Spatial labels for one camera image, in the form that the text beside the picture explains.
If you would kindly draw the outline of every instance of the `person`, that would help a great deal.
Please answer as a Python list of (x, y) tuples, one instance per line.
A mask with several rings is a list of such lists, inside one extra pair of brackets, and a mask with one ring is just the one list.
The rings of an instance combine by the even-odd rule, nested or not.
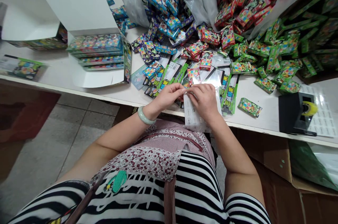
[[(205, 135), (180, 120), (156, 120), (183, 94), (215, 137), (227, 169), (224, 198)], [(270, 223), (257, 171), (218, 112), (213, 85), (167, 85), (9, 223), (105, 222)]]

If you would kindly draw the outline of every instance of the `wrist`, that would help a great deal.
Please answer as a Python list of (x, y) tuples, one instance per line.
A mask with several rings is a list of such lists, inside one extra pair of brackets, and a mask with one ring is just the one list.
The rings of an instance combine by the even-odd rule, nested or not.
[(143, 107), (143, 114), (149, 120), (155, 120), (160, 113), (161, 110), (159, 110), (158, 106), (154, 102), (151, 102)]

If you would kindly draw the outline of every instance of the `floor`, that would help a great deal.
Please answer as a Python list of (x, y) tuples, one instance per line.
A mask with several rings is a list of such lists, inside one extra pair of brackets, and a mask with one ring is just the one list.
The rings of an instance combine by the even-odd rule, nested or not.
[[(25, 142), (8, 178), (0, 185), (0, 224), (7, 223), (66, 173), (83, 151), (112, 127), (118, 110), (118, 105), (63, 93), (37, 137)], [(218, 157), (222, 191), (225, 173)]]

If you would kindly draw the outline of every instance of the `cardboard box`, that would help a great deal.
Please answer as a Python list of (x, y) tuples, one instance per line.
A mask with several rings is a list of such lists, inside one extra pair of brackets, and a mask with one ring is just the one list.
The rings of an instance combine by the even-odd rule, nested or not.
[(257, 169), (272, 224), (337, 222), (338, 193), (292, 175), (288, 139), (242, 129), (234, 133)]

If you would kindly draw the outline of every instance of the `bracelet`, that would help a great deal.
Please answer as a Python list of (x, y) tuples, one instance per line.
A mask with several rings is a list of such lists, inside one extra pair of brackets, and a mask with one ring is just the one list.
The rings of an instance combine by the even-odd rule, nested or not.
[(140, 107), (138, 108), (138, 110), (137, 110), (137, 113), (138, 113), (139, 118), (140, 118), (140, 119), (142, 120), (142, 122), (145, 123), (145, 124), (148, 124), (148, 125), (154, 124), (154, 123), (156, 122), (156, 120), (150, 120), (150, 119), (148, 119), (148, 118), (144, 115), (144, 113), (143, 113), (143, 107), (144, 107), (144, 106), (140, 106)]

